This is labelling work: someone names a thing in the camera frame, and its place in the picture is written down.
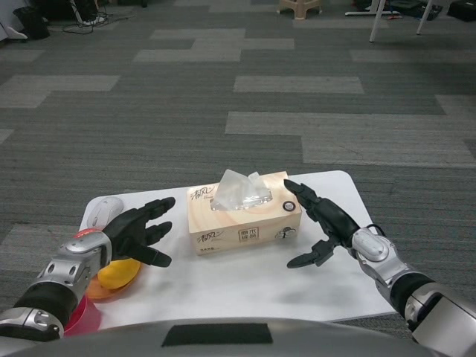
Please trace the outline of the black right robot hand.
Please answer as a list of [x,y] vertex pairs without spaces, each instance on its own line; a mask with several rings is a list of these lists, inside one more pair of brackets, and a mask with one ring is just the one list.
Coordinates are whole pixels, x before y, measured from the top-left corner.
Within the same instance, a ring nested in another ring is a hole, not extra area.
[[306,211],[307,216],[317,222],[327,235],[327,240],[315,243],[309,253],[293,258],[287,268],[324,264],[338,246],[352,247],[353,234],[360,228],[356,221],[330,199],[318,197],[315,191],[305,184],[298,184],[289,179],[283,180],[285,188],[293,193]]

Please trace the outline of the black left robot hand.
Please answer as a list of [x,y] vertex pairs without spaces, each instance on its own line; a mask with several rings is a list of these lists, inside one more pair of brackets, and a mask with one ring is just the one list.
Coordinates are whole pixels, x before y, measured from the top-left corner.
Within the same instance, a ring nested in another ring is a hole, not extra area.
[[112,260],[132,258],[149,266],[167,268],[172,258],[155,249],[159,242],[172,229],[172,222],[146,227],[149,221],[163,216],[176,203],[173,197],[156,199],[140,208],[133,208],[114,218],[103,233],[112,244]]

